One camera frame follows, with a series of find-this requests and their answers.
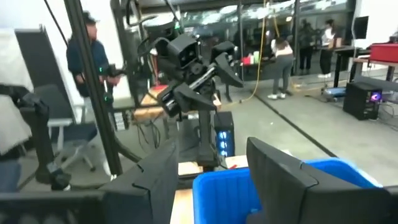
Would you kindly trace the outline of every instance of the baseball cap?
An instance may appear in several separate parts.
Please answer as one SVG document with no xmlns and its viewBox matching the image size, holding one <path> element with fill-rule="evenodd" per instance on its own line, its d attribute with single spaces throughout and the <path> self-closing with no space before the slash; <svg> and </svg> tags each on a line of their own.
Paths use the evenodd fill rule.
<svg viewBox="0 0 398 224">
<path fill-rule="evenodd" d="M 90 13 L 87 12 L 87 11 L 83 12 L 83 20 L 84 20 L 85 24 L 87 24 L 87 25 L 94 25 L 94 24 L 96 24 L 98 22 L 97 20 L 92 18 Z"/>
</svg>

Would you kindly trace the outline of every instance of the white shirt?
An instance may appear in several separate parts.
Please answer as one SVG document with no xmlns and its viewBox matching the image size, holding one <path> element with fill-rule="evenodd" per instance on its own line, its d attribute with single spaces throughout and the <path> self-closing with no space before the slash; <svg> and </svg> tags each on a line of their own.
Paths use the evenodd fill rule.
<svg viewBox="0 0 398 224">
<path fill-rule="evenodd" d="M 277 49 L 275 40 L 271 41 L 271 49 L 272 49 L 272 52 L 275 54 L 275 57 L 278 57 L 279 55 L 290 55 L 290 54 L 293 54 L 293 50 L 292 50 L 292 48 L 289 45 L 286 46 L 282 50 Z"/>
<path fill-rule="evenodd" d="M 327 28 L 322 35 L 322 46 L 327 46 L 333 41 L 335 35 L 331 33 L 331 28 Z"/>
</svg>

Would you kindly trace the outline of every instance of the person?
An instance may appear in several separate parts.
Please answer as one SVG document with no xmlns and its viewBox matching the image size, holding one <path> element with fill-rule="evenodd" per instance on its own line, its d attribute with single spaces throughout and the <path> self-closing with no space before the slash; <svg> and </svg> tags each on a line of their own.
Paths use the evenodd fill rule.
<svg viewBox="0 0 398 224">
<path fill-rule="evenodd" d="M 271 41 L 271 49 L 275 55 L 275 76 L 272 94 L 268 98 L 276 100 L 278 98 L 286 98 L 286 91 L 289 87 L 289 78 L 292 71 L 294 55 L 289 43 L 283 38 L 276 38 Z M 283 87 L 279 92 L 279 80 L 283 79 Z"/>
<path fill-rule="evenodd" d="M 90 16 L 89 12 L 83 12 L 83 20 L 84 23 L 86 24 L 88 37 L 91 42 L 91 51 L 93 53 L 94 63 L 99 71 L 100 67 L 109 65 L 109 62 L 106 56 L 104 45 L 97 40 L 97 28 L 96 28 L 97 21 Z M 70 73 L 73 75 L 76 88 L 80 96 L 84 99 L 86 112 L 89 114 L 94 114 L 93 106 L 91 104 L 90 96 L 86 85 L 85 74 L 83 73 L 84 65 L 81 61 L 78 43 L 74 38 L 73 34 L 70 40 L 68 41 L 67 62 L 68 62 L 68 69 Z M 103 90 L 104 90 L 105 80 L 107 85 L 116 86 L 120 82 L 120 77 L 114 77 L 114 78 L 107 77 L 106 75 L 98 72 L 98 81 L 101 83 L 101 87 L 103 88 Z M 101 156 L 101 160 L 105 172 L 110 175 L 109 165 L 106 160 L 105 154 Z"/>
<path fill-rule="evenodd" d="M 303 20 L 302 27 L 298 32 L 301 75 L 304 74 L 304 69 L 306 70 L 307 75 L 310 74 L 313 46 L 315 45 L 314 32 L 315 31 L 312 29 L 311 24 L 306 20 Z"/>
<path fill-rule="evenodd" d="M 329 44 L 334 41 L 336 28 L 335 21 L 333 19 L 329 19 L 325 22 L 325 31 L 322 35 L 322 49 L 320 56 L 320 67 L 322 74 L 318 76 L 318 78 L 330 78 L 331 77 L 331 58 L 333 56 L 333 51 L 329 49 Z"/>
</svg>

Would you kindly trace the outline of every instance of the black pants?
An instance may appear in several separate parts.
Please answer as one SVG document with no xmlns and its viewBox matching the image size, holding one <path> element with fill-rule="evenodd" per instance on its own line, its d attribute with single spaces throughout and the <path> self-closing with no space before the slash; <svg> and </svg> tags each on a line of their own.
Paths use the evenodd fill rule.
<svg viewBox="0 0 398 224">
<path fill-rule="evenodd" d="M 333 52 L 331 50 L 321 50 L 321 57 L 319 60 L 319 65 L 321 67 L 322 74 L 326 75 L 330 73 L 331 70 L 331 57 Z"/>
<path fill-rule="evenodd" d="M 274 74 L 275 77 L 272 94 L 278 94 L 280 78 L 283 79 L 283 87 L 281 93 L 286 93 L 287 87 L 289 87 L 289 78 L 290 73 L 292 72 L 293 62 L 293 55 L 280 55 L 276 58 Z"/>
<path fill-rule="evenodd" d="M 312 47 L 305 47 L 300 49 L 300 69 L 311 69 Z"/>
</svg>

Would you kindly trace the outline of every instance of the computer tower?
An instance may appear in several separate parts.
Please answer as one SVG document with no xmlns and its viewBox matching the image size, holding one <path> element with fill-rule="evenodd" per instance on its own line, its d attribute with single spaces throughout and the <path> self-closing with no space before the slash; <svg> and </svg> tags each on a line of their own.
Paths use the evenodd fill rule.
<svg viewBox="0 0 398 224">
<path fill-rule="evenodd" d="M 381 100 L 381 88 L 367 83 L 347 83 L 343 111 L 360 121 L 377 119 Z"/>
<path fill-rule="evenodd" d="M 235 156 L 234 120 L 232 112 L 214 114 L 214 129 L 216 131 L 216 147 L 221 156 Z"/>
</svg>

